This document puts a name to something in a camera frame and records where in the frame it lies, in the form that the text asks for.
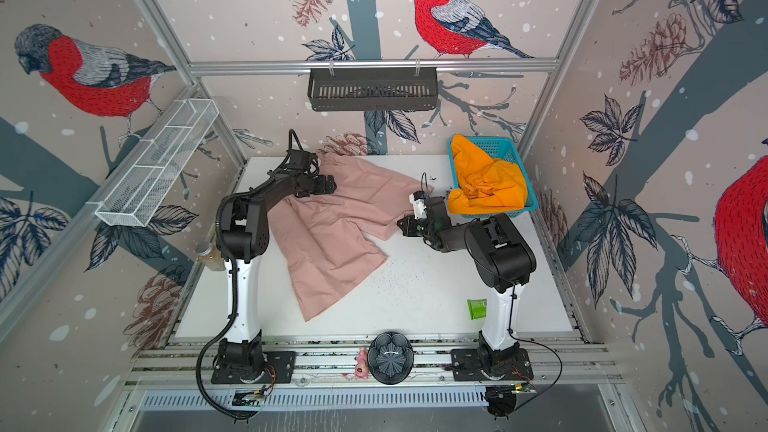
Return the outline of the pink shorts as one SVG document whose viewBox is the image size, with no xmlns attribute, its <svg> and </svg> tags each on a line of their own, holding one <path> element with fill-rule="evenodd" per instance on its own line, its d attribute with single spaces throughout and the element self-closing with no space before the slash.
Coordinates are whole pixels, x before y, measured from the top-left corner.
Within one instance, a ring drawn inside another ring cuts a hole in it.
<svg viewBox="0 0 768 432">
<path fill-rule="evenodd" d="M 388 256 L 371 236 L 386 241 L 413 211 L 418 180 L 360 157 L 320 155 L 320 172 L 337 185 L 328 195 L 289 196 L 268 212 L 272 238 L 287 261 L 303 319 L 332 307 Z"/>
</svg>

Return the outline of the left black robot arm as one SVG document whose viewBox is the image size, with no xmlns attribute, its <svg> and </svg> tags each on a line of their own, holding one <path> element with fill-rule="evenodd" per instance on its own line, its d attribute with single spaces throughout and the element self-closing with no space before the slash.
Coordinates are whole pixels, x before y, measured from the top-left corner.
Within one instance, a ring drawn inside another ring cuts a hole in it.
<svg viewBox="0 0 768 432">
<path fill-rule="evenodd" d="M 267 378 L 259 392 L 267 397 L 278 383 L 278 372 L 263 351 L 262 327 L 258 310 L 247 302 L 245 288 L 258 285 L 261 259 L 270 244 L 269 211 L 283 199 L 293 196 L 306 198 L 329 195 L 337 185 L 331 175 L 320 173 L 318 155 L 305 149 L 295 130 L 288 132 L 288 149 L 281 163 L 268 172 L 268 179 L 245 192 L 230 194 L 218 206 L 214 238 L 228 266 L 230 280 L 227 303 L 230 310 L 222 330 L 210 339 L 198 353 L 195 381 L 204 401 L 215 411 L 235 423 L 249 422 L 255 411 L 231 409 L 219 404 L 208 393 L 202 377 L 203 359 L 212 346 L 217 347 L 212 360 L 213 384 L 230 381 L 245 385 Z"/>
</svg>

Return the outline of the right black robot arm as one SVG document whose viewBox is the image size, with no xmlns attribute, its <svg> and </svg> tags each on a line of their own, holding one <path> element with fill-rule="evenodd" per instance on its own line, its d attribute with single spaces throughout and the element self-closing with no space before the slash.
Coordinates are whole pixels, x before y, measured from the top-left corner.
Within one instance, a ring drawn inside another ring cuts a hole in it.
<svg viewBox="0 0 768 432">
<path fill-rule="evenodd" d="M 531 247 L 505 213 L 454 224 L 443 197 L 417 191 L 409 202 L 413 212 L 397 221 L 402 234 L 419 237 L 441 253 L 466 252 L 490 290 L 477 349 L 467 360 L 456 359 L 453 371 L 482 373 L 491 380 L 529 380 L 530 361 L 516 336 L 516 304 L 537 269 Z"/>
</svg>

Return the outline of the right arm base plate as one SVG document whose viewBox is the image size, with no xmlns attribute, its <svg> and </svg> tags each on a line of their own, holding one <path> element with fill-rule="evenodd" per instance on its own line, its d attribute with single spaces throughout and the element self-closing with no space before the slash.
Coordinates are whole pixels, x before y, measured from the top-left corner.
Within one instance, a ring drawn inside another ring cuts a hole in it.
<svg viewBox="0 0 768 432">
<path fill-rule="evenodd" d="M 452 349 L 450 356 L 447 369 L 457 382 L 533 380 L 528 353 L 518 345 L 501 351 L 485 347 Z"/>
</svg>

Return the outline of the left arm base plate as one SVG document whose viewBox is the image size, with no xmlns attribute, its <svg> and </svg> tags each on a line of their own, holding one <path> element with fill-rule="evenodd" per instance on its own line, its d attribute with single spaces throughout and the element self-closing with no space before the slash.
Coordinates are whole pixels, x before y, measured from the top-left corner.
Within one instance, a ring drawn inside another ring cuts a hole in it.
<svg viewBox="0 0 768 432">
<path fill-rule="evenodd" d="M 217 385 L 288 384 L 295 359 L 294 352 L 286 351 L 245 355 L 220 353 L 213 363 L 211 382 Z"/>
</svg>

